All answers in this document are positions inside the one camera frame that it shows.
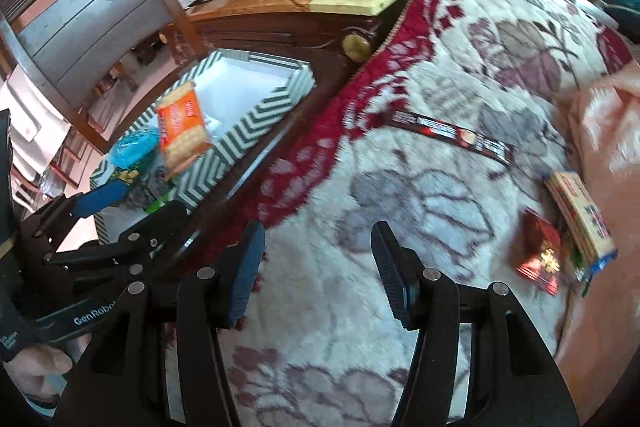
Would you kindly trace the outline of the left hand pink glove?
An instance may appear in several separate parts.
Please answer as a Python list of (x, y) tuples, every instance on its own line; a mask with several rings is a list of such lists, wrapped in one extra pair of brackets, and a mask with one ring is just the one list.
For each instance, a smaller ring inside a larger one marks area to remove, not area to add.
[(91, 341), (91, 334), (70, 340), (64, 350), (49, 345), (31, 345), (17, 353), (9, 362), (3, 362), (17, 389), (29, 400), (53, 404), (60, 391), (52, 378), (67, 374), (81, 357)]

